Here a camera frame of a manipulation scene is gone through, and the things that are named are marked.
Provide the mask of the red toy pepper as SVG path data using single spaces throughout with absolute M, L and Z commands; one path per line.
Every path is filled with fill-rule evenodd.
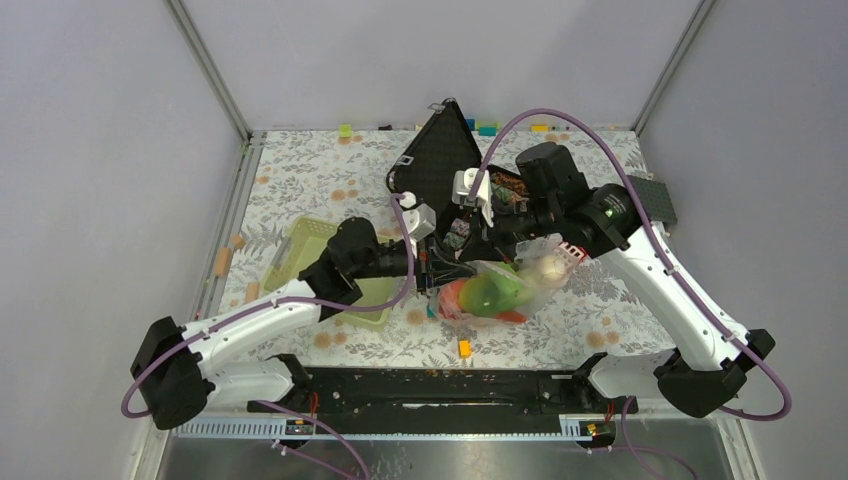
M 440 288 L 438 295 L 438 313 L 441 317 L 450 320 L 461 318 L 463 310 L 460 305 L 459 294 L 465 283 L 466 279 L 459 279 Z

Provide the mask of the yellow toy mango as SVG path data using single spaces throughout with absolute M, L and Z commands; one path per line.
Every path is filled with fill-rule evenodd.
M 530 288 L 519 278 L 498 273 L 483 273 L 468 279 L 459 294 L 464 312 L 477 317 L 494 318 L 526 304 Z

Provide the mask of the clear zip top bag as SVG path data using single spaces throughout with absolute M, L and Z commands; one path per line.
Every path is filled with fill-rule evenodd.
M 456 325 L 523 324 L 563 289 L 587 258 L 583 248 L 559 235 L 522 242 L 512 263 L 474 261 L 476 273 L 438 288 L 428 310 Z

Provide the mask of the white green leek toy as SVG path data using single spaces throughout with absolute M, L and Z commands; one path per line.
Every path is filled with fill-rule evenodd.
M 561 288 L 571 275 L 571 264 L 563 257 L 546 255 L 523 266 L 518 275 L 538 288 Z

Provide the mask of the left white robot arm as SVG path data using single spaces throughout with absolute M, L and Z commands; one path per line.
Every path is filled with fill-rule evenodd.
M 428 293 L 476 270 L 444 254 L 433 234 L 416 238 L 407 216 L 402 239 L 379 241 L 361 217 L 342 222 L 317 258 L 283 286 L 224 315 L 185 325 L 171 317 L 148 329 L 130 367 L 121 404 L 127 418 L 181 426 L 213 405 L 277 402 L 296 411 L 310 385 L 283 360 L 249 363 L 238 356 L 265 340 L 342 313 L 383 313 L 410 293 Z

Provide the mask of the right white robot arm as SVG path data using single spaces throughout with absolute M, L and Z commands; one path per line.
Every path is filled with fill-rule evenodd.
M 733 320 L 677 261 L 639 202 L 629 178 L 588 185 L 570 151 L 545 142 L 516 159 L 527 195 L 506 209 L 494 206 L 490 173 L 470 167 L 455 173 L 452 201 L 481 213 L 480 245 L 514 246 L 559 234 L 620 278 L 674 342 L 653 355 L 597 354 L 580 368 L 575 402 L 597 412 L 612 398 L 660 397 L 694 418 L 722 411 L 775 341 L 764 329 Z

